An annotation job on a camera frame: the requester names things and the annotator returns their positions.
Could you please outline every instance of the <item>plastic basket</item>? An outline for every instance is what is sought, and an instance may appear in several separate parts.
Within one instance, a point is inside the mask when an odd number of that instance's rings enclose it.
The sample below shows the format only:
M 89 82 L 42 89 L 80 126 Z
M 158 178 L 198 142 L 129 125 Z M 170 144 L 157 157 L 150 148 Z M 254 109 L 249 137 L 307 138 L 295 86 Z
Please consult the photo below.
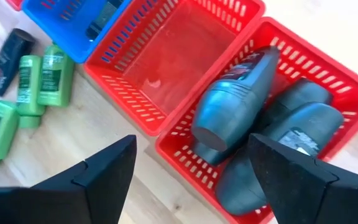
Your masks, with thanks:
M 187 102 L 187 110 L 173 121 L 156 143 L 158 153 L 231 223 L 267 223 L 273 214 L 269 207 L 241 217 L 232 216 L 224 211 L 214 196 L 214 188 L 224 164 L 217 168 L 211 167 L 192 152 L 193 137 L 190 128 L 196 104 L 207 86 L 237 64 L 248 52 L 266 45 L 276 45 L 282 53 L 272 95 L 300 77 L 306 77 L 334 95 L 333 106 L 345 117 L 344 125 L 323 149 L 320 158 L 330 160 L 358 131 L 358 75 L 275 20 L 263 18 L 246 36 L 238 37 L 219 62 L 208 70 L 206 76 L 210 76 L 210 79 L 199 86 L 199 91 Z
M 169 124 L 205 72 L 264 13 L 259 0 L 133 0 L 85 63 L 147 134 Z
M 6 0 L 14 10 L 20 11 L 22 9 L 23 0 Z
M 23 11 L 75 62 L 83 63 L 131 0 L 124 0 L 94 41 L 86 36 L 107 0 L 25 0 Z

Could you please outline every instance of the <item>wooden floor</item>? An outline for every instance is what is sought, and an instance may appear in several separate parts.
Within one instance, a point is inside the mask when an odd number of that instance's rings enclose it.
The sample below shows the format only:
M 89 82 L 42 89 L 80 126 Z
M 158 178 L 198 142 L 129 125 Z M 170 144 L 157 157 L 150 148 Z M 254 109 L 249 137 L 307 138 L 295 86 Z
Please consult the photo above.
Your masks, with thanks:
M 358 1 L 266 0 L 267 15 L 358 73 Z M 13 27 L 51 40 L 22 12 L 0 0 L 0 47 Z M 16 100 L 17 79 L 5 99 Z M 71 105 L 48 108 L 36 131 L 19 130 L 0 165 L 0 186 L 31 186 L 126 136 L 138 137 L 135 176 L 120 223 L 226 223 L 225 219 L 154 152 L 154 138 L 135 128 L 122 111 L 77 66 Z M 358 135 L 333 164 L 358 173 Z

